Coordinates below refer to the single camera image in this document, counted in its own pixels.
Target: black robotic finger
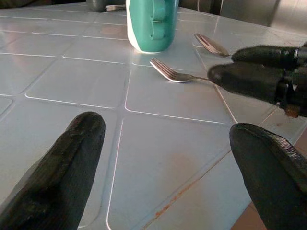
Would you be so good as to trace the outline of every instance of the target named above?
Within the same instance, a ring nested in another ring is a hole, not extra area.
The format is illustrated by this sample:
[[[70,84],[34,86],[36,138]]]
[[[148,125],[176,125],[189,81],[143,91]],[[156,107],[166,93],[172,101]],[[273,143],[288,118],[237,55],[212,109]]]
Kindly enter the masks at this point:
[[[73,119],[0,206],[1,230],[76,230],[90,195],[106,125],[95,112]]]
[[[270,230],[307,229],[307,161],[283,137],[236,124],[230,145],[247,191]]]
[[[218,65],[208,71],[208,78],[225,90],[271,104],[276,103],[276,91],[283,76],[283,69],[245,62]]]
[[[231,59],[234,62],[252,62],[265,66],[295,69],[299,66],[298,47],[254,46],[235,52]]]

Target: silver spoon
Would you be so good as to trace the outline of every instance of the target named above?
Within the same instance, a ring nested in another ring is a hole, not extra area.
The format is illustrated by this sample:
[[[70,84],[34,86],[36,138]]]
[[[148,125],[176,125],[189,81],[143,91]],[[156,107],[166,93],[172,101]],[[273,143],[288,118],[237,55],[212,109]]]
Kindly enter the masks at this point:
[[[206,78],[200,78],[200,77],[195,77],[195,76],[190,75],[190,74],[175,72],[170,67],[168,67],[167,65],[165,65],[163,62],[159,61],[156,58],[151,59],[150,64],[159,73],[161,73],[162,76],[164,76],[166,79],[168,79],[169,81],[172,81],[172,82],[185,83],[185,82],[192,81],[192,80],[195,80],[195,79],[210,81],[209,79],[206,79]]]
[[[209,52],[217,54],[222,57],[231,56],[227,51],[227,49],[225,49],[223,46],[216,43],[215,41],[211,40],[210,38],[201,34],[195,34],[194,36],[199,41],[199,43],[202,44],[202,46],[205,47]]]
[[[108,5],[106,6],[106,11],[118,11],[118,10],[125,10],[126,5]]]

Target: wall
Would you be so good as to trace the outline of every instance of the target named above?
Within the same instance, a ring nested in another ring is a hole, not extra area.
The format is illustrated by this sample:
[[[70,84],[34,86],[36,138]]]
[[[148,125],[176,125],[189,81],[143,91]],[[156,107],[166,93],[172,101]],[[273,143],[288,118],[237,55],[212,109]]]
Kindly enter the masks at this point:
[[[280,0],[271,27],[307,35],[307,0]]]

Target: fork handle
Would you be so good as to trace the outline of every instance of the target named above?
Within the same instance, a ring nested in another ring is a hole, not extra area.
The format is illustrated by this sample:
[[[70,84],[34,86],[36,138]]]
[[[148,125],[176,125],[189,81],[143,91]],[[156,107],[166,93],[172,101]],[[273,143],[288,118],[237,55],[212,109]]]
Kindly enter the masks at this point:
[[[204,81],[210,81],[210,82],[212,82],[210,79],[201,78],[201,77],[196,77],[196,76],[193,76],[193,79],[199,79],[199,80],[204,80]]]

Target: light blue table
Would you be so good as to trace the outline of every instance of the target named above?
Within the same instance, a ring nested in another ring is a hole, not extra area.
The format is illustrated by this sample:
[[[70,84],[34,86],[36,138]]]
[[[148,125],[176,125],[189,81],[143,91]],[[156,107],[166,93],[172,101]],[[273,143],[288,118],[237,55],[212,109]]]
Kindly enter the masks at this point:
[[[171,47],[143,55],[127,40],[125,15],[84,3],[0,11],[0,203],[77,114],[96,111],[106,139],[80,228],[230,229],[250,203],[231,125],[257,124],[294,143],[307,121],[204,82],[167,82],[149,60],[206,77],[230,59],[194,33],[231,52],[307,37],[179,8]]]

